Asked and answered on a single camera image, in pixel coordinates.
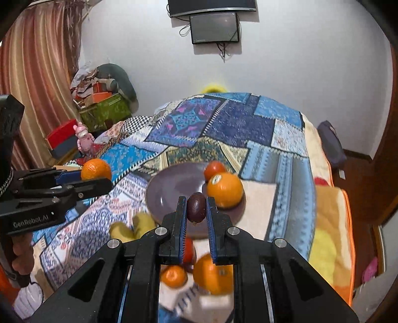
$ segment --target pink figurine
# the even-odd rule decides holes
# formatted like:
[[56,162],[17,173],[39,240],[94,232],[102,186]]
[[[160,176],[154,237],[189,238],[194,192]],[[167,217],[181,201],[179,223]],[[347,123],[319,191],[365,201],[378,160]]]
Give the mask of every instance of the pink figurine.
[[73,126],[73,130],[75,130],[76,137],[78,138],[77,148],[84,155],[87,155],[94,143],[93,135],[88,132],[86,125],[81,122],[79,122],[77,126]]

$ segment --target screw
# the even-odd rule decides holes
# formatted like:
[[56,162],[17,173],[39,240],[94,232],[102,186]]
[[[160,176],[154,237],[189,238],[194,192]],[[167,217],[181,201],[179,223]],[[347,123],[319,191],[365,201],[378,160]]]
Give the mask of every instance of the screw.
[[237,228],[237,227],[230,227],[230,228],[228,228],[228,233],[230,234],[230,235],[237,235],[237,234],[239,234],[240,233],[240,230],[239,230],[239,228]]
[[287,242],[285,239],[279,238],[275,240],[275,245],[279,248],[284,248],[287,246]]
[[111,248],[111,249],[116,248],[119,244],[120,244],[120,242],[119,242],[118,239],[109,240],[108,243],[107,243],[108,247]]
[[158,228],[155,230],[155,233],[156,233],[157,235],[164,235],[164,234],[167,233],[167,229],[164,228],[164,227],[158,227]]

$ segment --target bedspread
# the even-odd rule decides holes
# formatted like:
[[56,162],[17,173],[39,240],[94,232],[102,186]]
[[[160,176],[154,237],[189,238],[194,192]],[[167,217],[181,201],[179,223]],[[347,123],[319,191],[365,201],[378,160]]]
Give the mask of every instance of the bedspread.
[[[316,129],[299,111],[250,93],[196,95],[165,104],[153,117],[121,121],[101,140],[109,138],[113,140],[99,157],[111,166],[114,188],[90,201],[92,205],[84,214],[72,209],[65,224],[35,233],[31,277],[38,285],[29,287],[29,292],[21,290],[15,303],[21,316],[27,317],[35,307],[28,305],[28,294],[35,294],[35,304],[40,304],[108,241],[111,223],[124,221],[132,226],[134,214],[148,211],[145,191],[149,180],[176,163],[221,161],[240,177],[247,196],[246,210],[237,226],[259,239],[283,237],[305,259],[313,257],[310,254],[319,224],[314,178],[333,184]],[[349,222],[340,225],[346,228],[344,235],[350,234]],[[322,239],[316,241],[318,246],[325,245]],[[206,244],[195,241],[199,253],[206,252]],[[352,250],[345,253],[345,263],[351,264],[351,256]],[[330,266],[318,271],[326,275]],[[161,323],[232,319],[231,300],[223,309],[195,314],[192,299],[199,295],[191,278],[188,289],[191,305],[184,296],[178,298],[173,294],[176,292],[161,284]]]

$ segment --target human hand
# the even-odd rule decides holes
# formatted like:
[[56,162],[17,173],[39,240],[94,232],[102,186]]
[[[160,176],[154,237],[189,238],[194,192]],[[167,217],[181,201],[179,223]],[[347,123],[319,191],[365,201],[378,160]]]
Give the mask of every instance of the human hand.
[[12,268],[21,275],[29,275],[35,264],[33,247],[30,245],[32,237],[32,233],[12,237],[12,242],[14,244],[13,251],[17,256],[12,262]]

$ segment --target green box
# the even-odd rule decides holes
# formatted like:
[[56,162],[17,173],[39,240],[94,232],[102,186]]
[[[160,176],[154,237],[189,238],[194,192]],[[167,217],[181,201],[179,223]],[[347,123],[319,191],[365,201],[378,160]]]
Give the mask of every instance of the green box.
[[111,119],[115,124],[131,117],[131,112],[127,101],[119,93],[116,93],[101,102],[82,109],[80,116],[88,131],[93,132],[106,130],[105,120]]

